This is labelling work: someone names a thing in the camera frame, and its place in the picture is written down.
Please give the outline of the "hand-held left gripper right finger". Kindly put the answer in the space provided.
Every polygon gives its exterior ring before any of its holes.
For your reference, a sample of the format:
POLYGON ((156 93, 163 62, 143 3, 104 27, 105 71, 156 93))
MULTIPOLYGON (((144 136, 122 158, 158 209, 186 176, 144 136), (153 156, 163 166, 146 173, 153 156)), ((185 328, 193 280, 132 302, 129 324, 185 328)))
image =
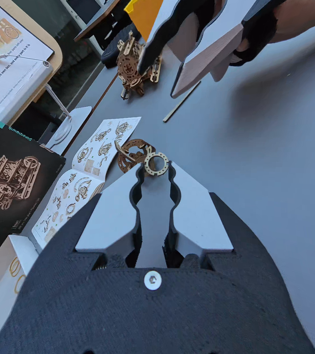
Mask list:
POLYGON ((234 247, 224 228, 213 197, 202 184, 169 161, 170 198, 169 231, 163 253, 167 268, 179 268, 189 254, 200 264, 206 254, 230 253, 234 247))

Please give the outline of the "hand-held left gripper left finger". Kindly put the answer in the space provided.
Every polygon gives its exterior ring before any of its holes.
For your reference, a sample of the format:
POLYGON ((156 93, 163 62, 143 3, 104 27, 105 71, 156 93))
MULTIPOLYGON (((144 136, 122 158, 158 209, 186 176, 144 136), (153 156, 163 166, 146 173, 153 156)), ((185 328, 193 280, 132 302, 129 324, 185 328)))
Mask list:
POLYGON ((100 198, 76 245, 78 252, 120 255, 134 268, 142 246, 141 219, 137 203, 142 197, 144 165, 138 163, 113 182, 100 198))

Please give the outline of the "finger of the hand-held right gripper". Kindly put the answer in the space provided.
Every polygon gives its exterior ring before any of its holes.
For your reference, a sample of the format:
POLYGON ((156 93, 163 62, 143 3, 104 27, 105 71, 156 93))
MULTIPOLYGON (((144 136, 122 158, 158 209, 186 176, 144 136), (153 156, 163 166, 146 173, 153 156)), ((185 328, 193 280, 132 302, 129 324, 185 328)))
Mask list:
POLYGON ((224 4, 222 0, 164 0, 139 57, 138 73, 145 72, 166 45, 183 62, 224 4))
POLYGON ((242 41, 244 27, 242 20, 255 1, 228 0, 217 1, 217 12, 203 29, 194 50, 180 65, 171 97, 177 98, 188 91, 209 72, 225 72, 232 52, 242 41))

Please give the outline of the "small wooden model assembly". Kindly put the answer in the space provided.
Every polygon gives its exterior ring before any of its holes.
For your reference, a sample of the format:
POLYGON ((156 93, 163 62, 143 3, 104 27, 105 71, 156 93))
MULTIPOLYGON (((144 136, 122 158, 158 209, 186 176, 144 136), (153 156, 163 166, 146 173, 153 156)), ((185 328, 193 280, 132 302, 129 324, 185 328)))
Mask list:
POLYGON ((142 139, 132 139, 124 143, 122 146, 118 143, 118 140, 114 141, 115 148, 118 152, 118 166, 123 173, 128 172, 135 165, 143 163, 148 154, 156 152, 156 148, 142 139), (137 147, 138 152, 129 152, 132 147, 137 147))

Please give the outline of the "pale wooden ring part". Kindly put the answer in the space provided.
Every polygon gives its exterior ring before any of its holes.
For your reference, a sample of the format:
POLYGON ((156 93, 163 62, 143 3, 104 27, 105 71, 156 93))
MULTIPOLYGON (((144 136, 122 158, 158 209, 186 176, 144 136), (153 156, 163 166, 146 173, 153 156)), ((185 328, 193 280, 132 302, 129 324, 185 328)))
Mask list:
POLYGON ((152 152, 150 154, 147 155, 147 157, 145 158, 144 160, 144 167, 145 167, 145 171, 147 174, 151 175, 151 176, 161 176, 163 175, 167 170, 168 170, 168 167, 169 167, 169 160, 168 158, 166 157, 166 155, 164 155, 163 153, 159 152, 159 153, 156 153, 156 152, 152 152), (155 171, 153 170, 152 168, 150 168, 149 166, 149 162, 150 160, 152 160, 153 158, 155 157, 158 157, 158 158, 161 158, 163 161, 164 161, 164 166, 162 169, 158 170, 158 171, 155 171))

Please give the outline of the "large wooden model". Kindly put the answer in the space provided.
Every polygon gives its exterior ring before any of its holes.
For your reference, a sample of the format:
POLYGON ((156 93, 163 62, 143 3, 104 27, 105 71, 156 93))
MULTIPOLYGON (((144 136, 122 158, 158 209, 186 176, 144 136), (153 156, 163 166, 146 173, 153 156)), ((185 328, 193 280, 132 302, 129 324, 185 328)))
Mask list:
POLYGON ((137 66, 144 45, 141 45, 136 41, 132 30, 129 32, 128 39, 125 42, 120 40, 117 47, 120 50, 116 64, 118 68, 118 77, 123 84, 123 90, 121 93, 122 99, 127 100, 131 91, 136 91, 139 96, 143 96, 144 81, 150 80, 152 83, 157 83, 159 81, 162 55, 160 54, 155 59, 153 65, 149 66, 143 74, 139 74, 137 66))

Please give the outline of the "black model kit box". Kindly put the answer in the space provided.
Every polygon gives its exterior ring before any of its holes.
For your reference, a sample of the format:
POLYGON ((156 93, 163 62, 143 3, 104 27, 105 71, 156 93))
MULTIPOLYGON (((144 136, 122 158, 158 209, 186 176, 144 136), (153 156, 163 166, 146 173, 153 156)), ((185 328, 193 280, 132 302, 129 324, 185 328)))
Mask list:
POLYGON ((20 233, 66 159, 0 122, 0 231, 20 233))

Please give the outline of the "person's right hand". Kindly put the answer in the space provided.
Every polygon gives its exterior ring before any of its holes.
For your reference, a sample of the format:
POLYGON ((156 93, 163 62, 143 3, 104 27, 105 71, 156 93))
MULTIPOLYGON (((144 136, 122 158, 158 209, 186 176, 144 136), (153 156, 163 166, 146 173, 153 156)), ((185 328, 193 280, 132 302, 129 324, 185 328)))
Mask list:
POLYGON ((315 26, 315 0, 287 0, 273 14, 277 25, 270 43, 286 41, 315 26))

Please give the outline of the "yellow plastic bin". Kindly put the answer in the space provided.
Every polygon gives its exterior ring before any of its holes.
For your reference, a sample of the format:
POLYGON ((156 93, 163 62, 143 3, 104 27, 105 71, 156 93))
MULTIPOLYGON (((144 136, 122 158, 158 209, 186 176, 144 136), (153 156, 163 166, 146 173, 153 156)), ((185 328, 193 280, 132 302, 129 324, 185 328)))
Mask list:
POLYGON ((145 42, 148 40, 162 3, 163 0, 131 0, 124 8, 145 42))

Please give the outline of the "open instruction booklet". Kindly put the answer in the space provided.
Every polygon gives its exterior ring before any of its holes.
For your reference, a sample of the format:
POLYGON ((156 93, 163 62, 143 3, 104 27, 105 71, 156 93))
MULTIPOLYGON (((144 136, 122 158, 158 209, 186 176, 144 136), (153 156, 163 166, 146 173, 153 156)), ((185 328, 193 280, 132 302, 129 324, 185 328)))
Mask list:
POLYGON ((105 119, 80 147, 53 188, 47 206, 32 228, 32 235, 43 249, 55 233, 93 196, 100 193, 107 170, 116 156, 115 143, 123 145, 141 117, 105 119))

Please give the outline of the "thin wooden stick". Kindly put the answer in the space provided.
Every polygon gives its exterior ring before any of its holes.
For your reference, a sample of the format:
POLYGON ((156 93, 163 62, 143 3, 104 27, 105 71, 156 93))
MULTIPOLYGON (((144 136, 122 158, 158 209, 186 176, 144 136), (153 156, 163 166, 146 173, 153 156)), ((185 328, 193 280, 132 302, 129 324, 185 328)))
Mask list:
POLYGON ((163 122, 166 123, 169 121, 169 119, 176 113, 176 111, 179 109, 179 107, 187 100, 187 98, 193 93, 193 91, 200 85, 201 80, 194 85, 187 93, 186 95, 182 98, 182 100, 165 116, 163 119, 163 122))

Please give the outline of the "black mesh chair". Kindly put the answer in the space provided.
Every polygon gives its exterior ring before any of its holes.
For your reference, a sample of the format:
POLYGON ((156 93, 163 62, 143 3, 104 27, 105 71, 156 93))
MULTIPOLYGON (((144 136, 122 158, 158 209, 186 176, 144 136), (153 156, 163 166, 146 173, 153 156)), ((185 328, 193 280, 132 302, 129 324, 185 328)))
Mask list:
POLYGON ((135 49, 132 47, 130 50, 130 54, 135 55, 135 58, 138 60, 141 52, 141 45, 139 44, 139 39, 141 38, 141 34, 135 27, 135 25, 132 23, 125 28, 123 28, 109 43, 107 48, 104 50, 102 56, 101 56, 101 62, 105 65, 107 69, 115 67, 117 64, 117 58, 120 55, 120 53, 124 53, 125 49, 121 48, 119 49, 119 42, 122 41, 124 46, 126 45, 125 43, 129 39, 129 32, 132 32, 132 37, 135 38, 134 45, 136 46, 135 49))

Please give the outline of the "grey desk with wooden edge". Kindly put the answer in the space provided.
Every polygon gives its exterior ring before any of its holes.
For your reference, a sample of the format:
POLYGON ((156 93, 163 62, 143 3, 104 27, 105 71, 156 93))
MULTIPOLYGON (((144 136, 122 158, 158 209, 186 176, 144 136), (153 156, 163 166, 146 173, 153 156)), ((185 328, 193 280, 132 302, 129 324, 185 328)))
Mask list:
POLYGON ((112 12, 114 7, 120 2, 120 0, 109 0, 102 8, 93 16, 87 26, 74 38, 74 42, 78 42, 84 38, 90 38, 93 36, 94 29, 112 12))

